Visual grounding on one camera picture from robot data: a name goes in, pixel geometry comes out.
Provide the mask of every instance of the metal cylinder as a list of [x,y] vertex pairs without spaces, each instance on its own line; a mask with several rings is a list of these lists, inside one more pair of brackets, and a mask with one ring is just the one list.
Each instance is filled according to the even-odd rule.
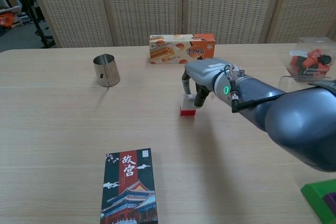
[[119,72],[113,55],[103,54],[93,59],[98,84],[111,87],[120,81]]

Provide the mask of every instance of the wooden table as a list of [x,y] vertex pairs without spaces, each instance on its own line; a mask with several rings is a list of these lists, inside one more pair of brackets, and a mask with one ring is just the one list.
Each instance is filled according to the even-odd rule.
[[[278,85],[294,44],[217,45]],[[96,83],[116,57],[121,81]],[[183,65],[151,65],[147,47],[0,54],[0,223],[99,223],[105,154],[152,148],[159,223],[319,223],[300,188],[313,170],[214,96],[179,117]]]

